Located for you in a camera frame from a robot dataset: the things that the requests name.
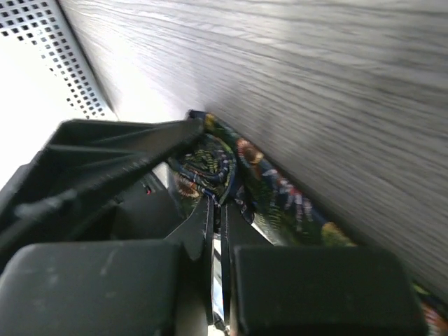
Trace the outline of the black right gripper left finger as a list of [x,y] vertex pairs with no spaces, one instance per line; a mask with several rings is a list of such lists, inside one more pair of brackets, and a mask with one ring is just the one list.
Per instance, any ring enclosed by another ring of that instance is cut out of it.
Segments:
[[166,240],[181,246],[180,320],[211,324],[213,313],[214,203],[203,197],[189,217]]

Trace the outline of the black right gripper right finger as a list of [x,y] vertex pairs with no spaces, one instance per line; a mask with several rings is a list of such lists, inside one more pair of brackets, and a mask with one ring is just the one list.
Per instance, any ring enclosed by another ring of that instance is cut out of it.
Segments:
[[272,244],[243,218],[235,203],[227,203],[220,210],[221,288],[223,318],[226,324],[230,323],[234,248],[239,245],[271,246]]

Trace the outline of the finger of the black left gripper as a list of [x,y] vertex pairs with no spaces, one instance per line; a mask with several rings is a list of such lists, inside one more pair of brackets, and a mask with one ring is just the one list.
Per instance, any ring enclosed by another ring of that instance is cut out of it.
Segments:
[[1,198],[1,251],[70,241],[112,199],[204,132],[199,120],[63,122]]

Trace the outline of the dark floral patterned tie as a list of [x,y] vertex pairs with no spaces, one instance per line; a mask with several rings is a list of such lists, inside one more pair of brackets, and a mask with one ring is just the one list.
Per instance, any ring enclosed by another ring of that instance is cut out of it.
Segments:
[[325,217],[251,142],[191,110],[204,134],[169,160],[186,211],[235,203],[272,245],[239,245],[231,269],[231,335],[446,335],[447,306],[410,280],[392,253]]

